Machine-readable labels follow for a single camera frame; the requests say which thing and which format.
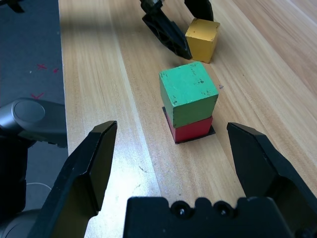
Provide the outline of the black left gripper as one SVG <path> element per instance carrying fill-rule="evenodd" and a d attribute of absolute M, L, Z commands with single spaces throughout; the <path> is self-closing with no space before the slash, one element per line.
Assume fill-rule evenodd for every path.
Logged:
<path fill-rule="evenodd" d="M 142 20 L 158 40 L 175 55 L 187 60 L 192 59 L 184 33 L 160 9 L 163 0 L 140 0 L 140 3 L 141 9 L 147 12 Z M 209 0 L 185 0 L 184 3 L 195 18 L 213 21 Z"/>

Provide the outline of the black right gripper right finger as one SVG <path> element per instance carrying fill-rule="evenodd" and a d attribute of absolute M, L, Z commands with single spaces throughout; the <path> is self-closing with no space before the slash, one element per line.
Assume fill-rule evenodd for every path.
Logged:
<path fill-rule="evenodd" d="M 227 132 L 236 174 L 247 198 L 270 203 L 293 238 L 317 236 L 317 198 L 292 164 L 268 137 L 245 125 L 230 122 Z"/>

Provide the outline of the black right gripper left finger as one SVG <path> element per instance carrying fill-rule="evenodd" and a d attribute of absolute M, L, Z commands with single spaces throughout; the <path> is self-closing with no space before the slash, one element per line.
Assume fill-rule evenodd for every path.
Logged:
<path fill-rule="evenodd" d="M 95 126 L 65 161 L 28 237 L 82 238 L 101 211 L 109 181 L 117 122 Z"/>

